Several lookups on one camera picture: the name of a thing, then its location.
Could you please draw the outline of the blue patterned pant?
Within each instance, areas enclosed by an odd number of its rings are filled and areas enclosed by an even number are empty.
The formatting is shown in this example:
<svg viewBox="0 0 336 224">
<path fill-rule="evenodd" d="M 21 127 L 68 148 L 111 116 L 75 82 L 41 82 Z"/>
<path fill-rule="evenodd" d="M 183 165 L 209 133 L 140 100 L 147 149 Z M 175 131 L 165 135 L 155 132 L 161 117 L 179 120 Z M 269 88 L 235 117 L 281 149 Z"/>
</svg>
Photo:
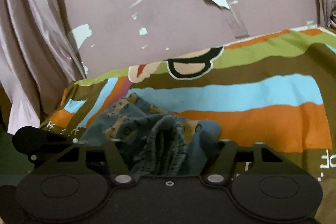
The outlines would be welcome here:
<svg viewBox="0 0 336 224">
<path fill-rule="evenodd" d="M 197 176 L 216 155 L 221 126 L 189 120 L 135 93 L 99 114 L 81 136 L 90 146 L 115 143 L 129 172 L 141 176 Z"/>
</svg>

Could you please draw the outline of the colourful striped bedsheet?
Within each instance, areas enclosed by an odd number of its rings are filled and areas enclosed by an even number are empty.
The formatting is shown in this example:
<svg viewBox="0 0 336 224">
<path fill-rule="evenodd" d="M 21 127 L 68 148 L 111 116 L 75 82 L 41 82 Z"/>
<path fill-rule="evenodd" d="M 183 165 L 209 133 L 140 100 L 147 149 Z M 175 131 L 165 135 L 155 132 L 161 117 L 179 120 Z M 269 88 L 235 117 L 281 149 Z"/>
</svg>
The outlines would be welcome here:
<svg viewBox="0 0 336 224">
<path fill-rule="evenodd" d="M 221 139 L 262 141 L 322 185 L 320 223 L 335 223 L 335 34 L 284 30 L 69 85 L 41 125 L 80 137 L 115 102 L 137 94 L 186 118 L 188 133 L 215 121 Z"/>
</svg>

